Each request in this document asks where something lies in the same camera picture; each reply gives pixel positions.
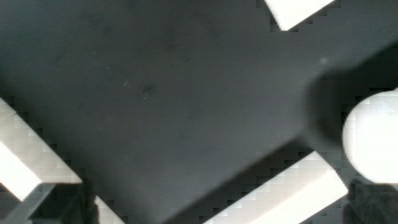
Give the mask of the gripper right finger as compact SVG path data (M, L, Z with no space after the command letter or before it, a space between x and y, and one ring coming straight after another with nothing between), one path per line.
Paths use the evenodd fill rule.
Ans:
M398 224L398 189L390 184L352 181L345 224Z

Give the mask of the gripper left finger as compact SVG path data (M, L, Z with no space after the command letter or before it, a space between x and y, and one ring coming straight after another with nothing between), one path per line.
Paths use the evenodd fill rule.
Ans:
M63 224L63 203L59 184L41 184L20 205L0 221L0 224Z

